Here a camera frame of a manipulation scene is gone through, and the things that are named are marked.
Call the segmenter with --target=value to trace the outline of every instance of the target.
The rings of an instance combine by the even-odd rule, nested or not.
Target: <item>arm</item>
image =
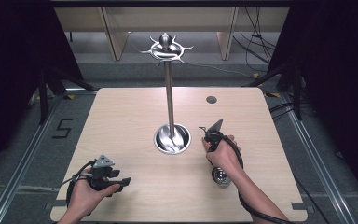
[[[205,148],[209,148],[208,143],[203,140]],[[221,141],[215,152],[206,154],[206,158],[217,167],[225,171],[226,175],[231,179],[237,187],[243,200],[249,204],[254,210],[264,213],[272,217],[287,220],[283,212],[275,205],[275,203],[252,181],[252,179],[243,171],[238,162],[237,156],[233,149],[226,141]],[[252,215],[255,223],[270,223],[262,218]]]
[[[96,191],[92,189],[86,178],[79,178],[74,186],[68,209],[58,222],[60,224],[78,223],[84,216],[90,214],[100,201],[120,188],[119,184]]]

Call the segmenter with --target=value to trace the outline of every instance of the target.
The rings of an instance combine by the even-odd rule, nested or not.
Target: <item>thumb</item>
[[[111,185],[109,187],[107,187],[106,189],[103,189],[103,190],[100,190],[98,191],[102,196],[106,197],[108,195],[111,195],[113,193],[116,192],[116,190],[118,190],[120,188],[120,185],[119,184],[114,184],[114,185]]]

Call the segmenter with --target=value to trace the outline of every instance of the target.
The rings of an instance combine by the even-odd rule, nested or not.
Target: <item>table surface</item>
[[[215,104],[206,101],[217,99]],[[251,216],[240,205],[237,189],[218,187],[205,159],[199,126],[224,119],[221,131],[234,134],[244,170],[292,221],[304,221],[302,203],[266,101],[258,88],[173,88],[175,123],[190,131],[189,148],[167,155],[154,145],[154,134],[168,123],[165,88],[100,89],[64,179],[104,154],[131,177],[129,186],[105,198],[87,221],[243,222]],[[57,197],[65,199],[67,184]],[[54,206],[59,220],[65,206]]]

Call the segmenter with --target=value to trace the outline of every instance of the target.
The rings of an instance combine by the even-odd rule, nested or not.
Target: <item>forearm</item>
[[[239,165],[233,165],[225,170],[228,177],[240,192],[243,200],[254,210],[266,215],[287,220],[283,212],[275,203],[252,181]],[[257,223],[268,223],[267,221],[254,217]]]

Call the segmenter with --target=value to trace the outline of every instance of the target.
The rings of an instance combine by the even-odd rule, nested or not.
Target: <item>human hand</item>
[[[68,209],[58,223],[79,222],[84,216],[90,214],[104,197],[113,194],[119,188],[120,185],[115,184],[97,191],[90,186],[87,178],[79,177],[74,185]]]
[[[227,136],[235,145],[237,145],[237,142],[234,140],[233,135]],[[240,166],[240,163],[238,162],[237,155],[235,154],[234,150],[231,148],[231,146],[225,141],[220,141],[219,145],[217,146],[216,151],[214,152],[208,152],[209,147],[211,144],[205,141],[204,138],[202,138],[202,143],[206,150],[206,158],[216,167],[220,167],[225,171],[226,173],[236,167]]]

